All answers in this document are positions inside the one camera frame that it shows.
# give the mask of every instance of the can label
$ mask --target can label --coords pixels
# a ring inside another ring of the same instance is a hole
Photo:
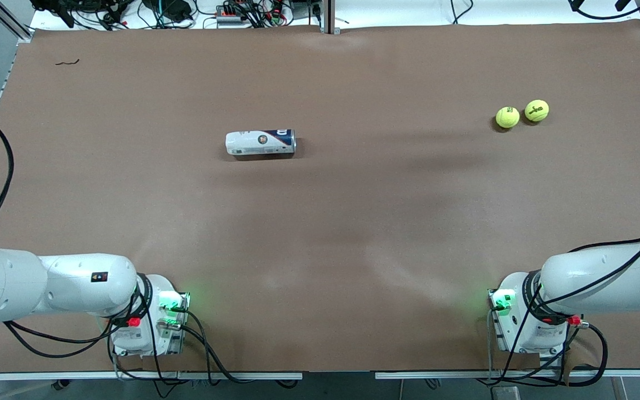
[[[244,130],[226,134],[226,152],[233,156],[295,152],[293,129]]]

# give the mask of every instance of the brown table surface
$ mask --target brown table surface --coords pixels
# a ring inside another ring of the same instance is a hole
[[[535,98],[545,121],[495,129]],[[640,237],[638,21],[40,31],[0,125],[0,247],[167,276],[231,370],[485,369],[488,288]],[[294,159],[224,153],[227,132],[284,128]],[[609,367],[640,368],[640,313],[589,320]],[[84,314],[23,323],[97,333]],[[199,354],[163,364],[203,370]],[[110,370],[104,346],[42,359],[0,326],[0,372],[76,370]]]

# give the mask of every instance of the small black label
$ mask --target small black label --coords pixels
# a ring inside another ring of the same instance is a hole
[[[91,282],[107,282],[107,272],[94,272],[91,274]]]

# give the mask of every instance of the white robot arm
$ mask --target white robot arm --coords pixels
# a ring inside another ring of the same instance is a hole
[[[184,324],[186,314],[170,308],[186,309],[188,299],[162,276],[138,274],[123,256],[0,249],[0,322],[62,312],[115,316],[122,324],[111,335],[118,355],[180,352],[183,331],[170,327]]]
[[[578,321],[570,316],[640,311],[640,240],[551,256],[541,270],[506,277],[490,301],[501,350],[549,357],[562,350],[568,321]]]

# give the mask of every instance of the yellow-green tennis ball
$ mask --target yellow-green tennis ball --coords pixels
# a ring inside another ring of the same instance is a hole
[[[532,122],[540,122],[547,117],[549,106],[544,101],[531,101],[525,107],[525,117]]]
[[[515,107],[503,107],[496,114],[496,122],[505,129],[514,127],[520,121],[520,112]]]

